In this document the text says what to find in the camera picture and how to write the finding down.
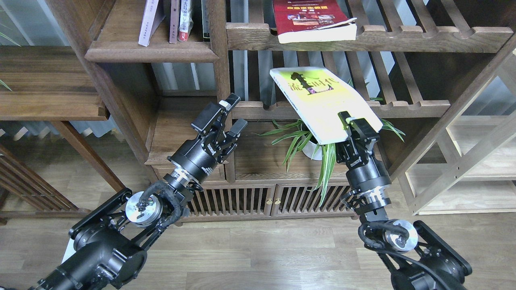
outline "silver metal disc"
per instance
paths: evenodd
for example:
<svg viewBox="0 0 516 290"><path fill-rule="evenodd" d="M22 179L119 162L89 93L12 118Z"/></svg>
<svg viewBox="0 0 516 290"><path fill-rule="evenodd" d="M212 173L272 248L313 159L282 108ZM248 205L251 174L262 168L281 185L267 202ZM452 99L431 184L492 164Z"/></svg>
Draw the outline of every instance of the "silver metal disc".
<svg viewBox="0 0 516 290"><path fill-rule="evenodd" d="M149 197L149 205L143 212L138 210L138 201L140 200L143 191L135 193L125 206L125 215L127 218L140 227L146 227L154 222L162 213L163 207L158 198L154 195Z"/></svg>
<svg viewBox="0 0 516 290"><path fill-rule="evenodd" d="M417 245L417 241L419 240L419 235L417 234L416 228L410 222L403 219L396 220L392 224L405 228L409 232L409 238L405 240L404 243L401 243L398 240L398 234L394 234L391 231L385 231L385 240L398 252L408 252L413 250Z"/></svg>

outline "yellow book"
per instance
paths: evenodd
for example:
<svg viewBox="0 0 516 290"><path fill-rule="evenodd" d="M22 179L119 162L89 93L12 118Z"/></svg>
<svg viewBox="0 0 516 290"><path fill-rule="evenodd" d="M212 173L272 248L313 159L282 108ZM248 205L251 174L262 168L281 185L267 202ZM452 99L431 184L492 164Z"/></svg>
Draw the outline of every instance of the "yellow book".
<svg viewBox="0 0 516 290"><path fill-rule="evenodd" d="M319 144L345 141L348 134L338 113L364 118L379 132L382 122L360 94L325 68L297 67L270 70L270 76Z"/></svg>

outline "cable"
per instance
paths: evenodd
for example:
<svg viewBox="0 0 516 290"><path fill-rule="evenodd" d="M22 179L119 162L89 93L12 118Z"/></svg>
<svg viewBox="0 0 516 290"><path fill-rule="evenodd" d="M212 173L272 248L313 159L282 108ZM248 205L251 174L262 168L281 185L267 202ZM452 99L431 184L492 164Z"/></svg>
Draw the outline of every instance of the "cable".
<svg viewBox="0 0 516 290"><path fill-rule="evenodd" d="M405 261L408 261L412 264L415 264L419 267L421 267L421 269L423 269L425 272L427 272L435 281L437 281L439 284L441 284L441 286L444 287L444 290L453 290L451 289L450 287L448 287L448 285L444 282L443 279L441 279L441 277L439 277L432 269L428 268L425 264L419 262L419 261L416 261L414 259L411 259L405 255L402 255L400 253L396 253L394 251L389 251L389 250L381 250L381 249L375 249L375 248L370 248L371 251L374 251L374 252L377 252L377 253L383 253L383 254L387 254L387 255L392 255L392 256L396 256L396 257L399 257L399 258L402 258L404 259Z"/></svg>

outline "white flower pot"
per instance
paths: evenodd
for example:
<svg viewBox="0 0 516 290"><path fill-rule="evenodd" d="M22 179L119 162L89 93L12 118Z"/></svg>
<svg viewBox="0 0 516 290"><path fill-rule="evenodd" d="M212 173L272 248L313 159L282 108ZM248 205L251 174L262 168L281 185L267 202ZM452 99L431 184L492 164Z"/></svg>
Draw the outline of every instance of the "white flower pot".
<svg viewBox="0 0 516 290"><path fill-rule="evenodd" d="M316 144L314 142L308 141L307 145L303 148L303 153L312 160L322 160L323 159L322 158L323 151L322 151L321 147L319 147L317 149L317 152L315 152L315 154L314 154L315 147L316 147Z"/></svg>

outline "black robotic arm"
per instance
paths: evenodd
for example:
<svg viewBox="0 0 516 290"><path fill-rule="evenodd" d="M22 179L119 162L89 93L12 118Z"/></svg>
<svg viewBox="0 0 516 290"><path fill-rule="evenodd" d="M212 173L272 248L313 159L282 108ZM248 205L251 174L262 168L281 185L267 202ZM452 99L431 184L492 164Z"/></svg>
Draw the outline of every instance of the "black robotic arm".
<svg viewBox="0 0 516 290"><path fill-rule="evenodd" d="M70 230L75 253L30 289L94 290L107 284L120 289L138 276L147 250L168 226L188 216L188 201L218 164L236 148L247 122L237 120L224 131L229 112L240 101L231 94L209 103L191 124L198 135L168 157L175 170L145 191L125 188L96 208ZM121 234L129 223L142 228L132 238Z"/></svg>
<svg viewBox="0 0 516 290"><path fill-rule="evenodd" d="M135 279L147 250L168 226L188 216L193 192L202 191L200 184L236 148L247 122L239 119L228 132L224 124L239 101L232 94L206 106L192 123L196 139L187 140L168 157L175 170L165 175L165 182L136 194L125 188L79 221L69 232L76 253L30 289L92 290L107 284L119 289ZM388 218L384 207L391 201L384 190L391 181L374 155L378 133L365 119L353 119L346 112L340 118L350 137L336 144L337 162L349 168L346 176L351 186L341 201L359 216L358 236L391 272L393 288L465 289L464 277L472 272L466 260L422 221L411 224ZM125 210L119 210L124 204ZM133 238L121 234L129 223L142 228ZM420 256L418 261L403 255L411 250Z"/></svg>
<svg viewBox="0 0 516 290"><path fill-rule="evenodd" d="M391 272L396 290L460 290L472 273L469 263L422 221L389 219L385 206L391 203L384 190L391 181L373 145L379 140L365 119L354 120L347 112L339 116L350 136L337 143L337 162L348 167L351 190L341 197L356 212L361 225L358 236L364 247L378 253ZM420 260L403 253L415 250Z"/></svg>

